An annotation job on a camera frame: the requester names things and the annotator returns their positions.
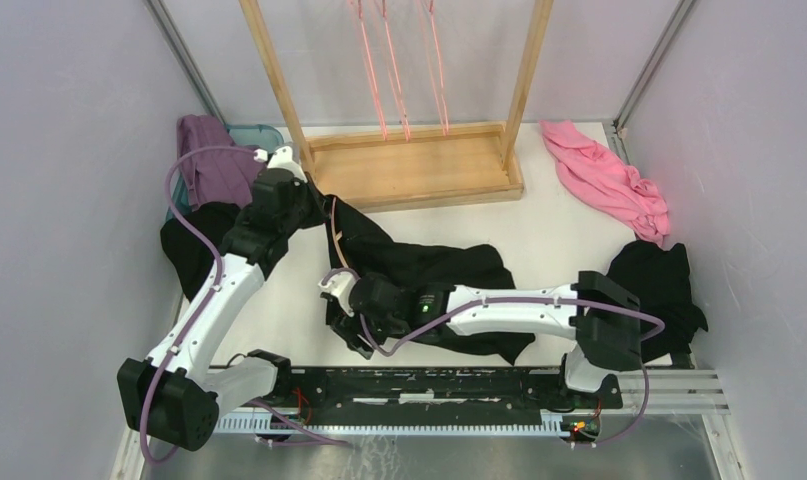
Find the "black pleated skirt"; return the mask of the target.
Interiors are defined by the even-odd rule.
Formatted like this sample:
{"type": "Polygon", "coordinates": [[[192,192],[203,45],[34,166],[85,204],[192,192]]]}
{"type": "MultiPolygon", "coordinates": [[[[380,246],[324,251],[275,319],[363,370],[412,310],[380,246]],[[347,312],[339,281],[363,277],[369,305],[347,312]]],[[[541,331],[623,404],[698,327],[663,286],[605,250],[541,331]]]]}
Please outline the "black pleated skirt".
{"type": "MultiPolygon", "coordinates": [[[[324,224],[330,266],[341,268],[332,244],[330,208],[332,198],[325,199],[324,224]]],[[[444,245],[418,245],[394,240],[382,227],[366,215],[338,198],[336,224],[341,232],[340,245],[349,268],[359,276],[381,274],[394,285],[413,289],[433,283],[466,285],[483,289],[513,289],[512,273],[503,263],[498,250],[489,244],[467,248],[444,245]]],[[[417,343],[456,353],[497,355],[513,365],[536,337],[530,333],[485,333],[458,336],[445,326],[415,339],[417,343]]]]}

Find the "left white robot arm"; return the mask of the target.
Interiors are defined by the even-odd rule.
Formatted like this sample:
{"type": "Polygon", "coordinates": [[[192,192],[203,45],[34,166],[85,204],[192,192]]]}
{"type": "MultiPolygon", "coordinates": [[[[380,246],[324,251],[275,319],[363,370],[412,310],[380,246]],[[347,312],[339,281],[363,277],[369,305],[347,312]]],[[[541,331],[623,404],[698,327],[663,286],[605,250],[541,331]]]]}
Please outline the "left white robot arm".
{"type": "Polygon", "coordinates": [[[253,400],[286,404],[294,391],[288,359],[254,351],[212,373],[216,351],[246,302],[286,255],[293,234],[318,226],[318,192],[298,166],[269,167],[253,182],[252,202],[225,235],[188,310],[143,360],[127,359],[117,381],[128,426],[141,441],[200,449],[218,421],[253,400]]]}

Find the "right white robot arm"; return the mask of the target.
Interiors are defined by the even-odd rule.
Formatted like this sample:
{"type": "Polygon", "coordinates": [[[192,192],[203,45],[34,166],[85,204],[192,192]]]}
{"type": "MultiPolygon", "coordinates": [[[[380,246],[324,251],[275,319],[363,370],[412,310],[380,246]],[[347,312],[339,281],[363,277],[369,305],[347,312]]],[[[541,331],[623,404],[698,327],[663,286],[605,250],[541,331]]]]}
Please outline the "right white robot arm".
{"type": "Polygon", "coordinates": [[[378,274],[338,268],[319,282],[368,344],[366,356],[395,354],[411,342],[446,348],[461,340],[517,340],[547,335],[574,342],[556,382],[570,408],[591,401],[604,379],[643,365],[639,299],[596,271],[576,282],[539,290],[485,289],[433,283],[404,289],[378,274]]]}

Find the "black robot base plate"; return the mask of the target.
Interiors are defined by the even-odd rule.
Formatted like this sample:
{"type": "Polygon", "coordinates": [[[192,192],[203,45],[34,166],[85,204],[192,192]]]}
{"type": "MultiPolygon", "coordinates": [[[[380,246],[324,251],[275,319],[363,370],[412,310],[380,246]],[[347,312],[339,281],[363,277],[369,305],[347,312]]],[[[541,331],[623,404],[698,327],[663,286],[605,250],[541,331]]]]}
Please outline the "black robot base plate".
{"type": "Polygon", "coordinates": [[[311,426],[533,426],[543,414],[623,405],[614,376],[594,393],[569,389],[555,368],[293,368],[266,402],[311,426]]]}

